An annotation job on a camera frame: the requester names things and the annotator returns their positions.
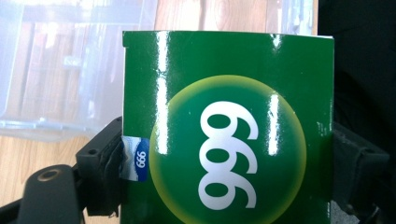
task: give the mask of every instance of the small blue label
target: small blue label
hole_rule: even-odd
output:
[[[123,136],[123,159],[120,178],[145,181],[149,171],[149,140],[147,138]]]
[[[149,169],[149,140],[141,138],[134,154],[134,169],[137,172],[137,181],[145,181],[148,178]]]

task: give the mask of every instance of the green cardboard box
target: green cardboard box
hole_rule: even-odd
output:
[[[333,40],[124,32],[121,223],[330,223]]]

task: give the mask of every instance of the clear plastic box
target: clear plastic box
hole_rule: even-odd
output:
[[[0,2],[0,134],[93,137],[122,114],[123,30],[152,30],[156,0]]]

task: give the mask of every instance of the wooden surface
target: wooden surface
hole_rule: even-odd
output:
[[[274,8],[276,1],[265,0],[159,0],[155,29],[275,32]],[[313,24],[315,34],[317,17]],[[76,152],[87,142],[84,137],[44,143],[0,136],[0,206],[19,199],[34,172],[53,164],[75,164]],[[86,221],[119,223],[115,217],[88,217]]]

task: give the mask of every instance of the glossy box surface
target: glossy box surface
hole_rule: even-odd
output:
[[[122,223],[330,222],[332,39],[125,32],[123,46]]]

